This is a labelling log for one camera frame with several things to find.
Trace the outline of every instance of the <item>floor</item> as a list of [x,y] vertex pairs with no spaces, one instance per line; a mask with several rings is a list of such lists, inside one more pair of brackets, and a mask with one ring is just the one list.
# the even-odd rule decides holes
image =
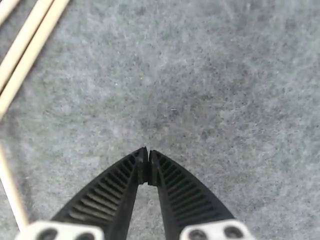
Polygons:
[[[0,28],[0,60],[35,2]],[[0,124],[29,218],[147,146],[257,239],[319,239],[319,22],[319,0],[72,0]],[[2,187],[0,208],[14,239]],[[127,239],[165,239],[156,189]]]

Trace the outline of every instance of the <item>gray carpet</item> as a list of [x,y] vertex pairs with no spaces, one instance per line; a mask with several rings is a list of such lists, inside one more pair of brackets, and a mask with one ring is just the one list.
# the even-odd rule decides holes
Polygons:
[[[2,59],[35,0],[0,28]],[[31,220],[147,146],[259,240],[320,237],[319,0],[73,0],[0,125]],[[1,239],[17,233],[0,188]],[[138,190],[129,240],[165,239]]]

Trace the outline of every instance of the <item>wooden stick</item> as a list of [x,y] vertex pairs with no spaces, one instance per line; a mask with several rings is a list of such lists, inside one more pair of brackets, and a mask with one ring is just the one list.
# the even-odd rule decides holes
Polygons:
[[5,157],[4,149],[0,145],[0,179],[5,191],[5,194],[9,200],[16,224],[21,231],[28,223],[26,212],[22,206],[19,193],[17,191],[14,179],[10,172],[8,162]]
[[38,30],[26,48],[20,62],[16,66],[11,78],[0,95],[0,120],[7,112],[24,79],[36,61],[41,49],[45,45],[50,33],[56,26],[60,16],[70,0],[55,0],[45,15]]
[[0,65],[0,93],[54,0],[38,0]]
[[0,2],[0,26],[21,0],[2,0]]

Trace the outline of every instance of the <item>beige rod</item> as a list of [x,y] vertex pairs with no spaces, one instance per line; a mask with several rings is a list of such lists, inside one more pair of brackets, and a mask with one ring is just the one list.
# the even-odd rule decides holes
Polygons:
[[13,176],[10,172],[2,145],[0,145],[0,165],[1,182],[5,194],[9,200],[16,224],[18,225],[18,228],[21,231],[28,225],[28,218],[22,206],[19,193],[17,191]]
[[45,45],[50,33],[57,24],[64,9],[67,7],[68,2],[69,0],[55,0],[34,34],[29,46],[25,50],[21,60],[0,95],[0,120],[7,112],[37,56]]
[[0,93],[54,0],[38,0],[0,65]]
[[2,0],[0,2],[0,26],[21,0]]

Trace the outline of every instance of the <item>black plastic jaw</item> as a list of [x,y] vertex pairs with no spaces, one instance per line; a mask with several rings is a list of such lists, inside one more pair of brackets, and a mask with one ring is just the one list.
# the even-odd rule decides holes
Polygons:
[[76,194],[53,221],[100,227],[106,240],[125,240],[138,185],[158,189],[167,240],[184,227],[233,219],[222,202],[175,161],[145,147],[122,158]]

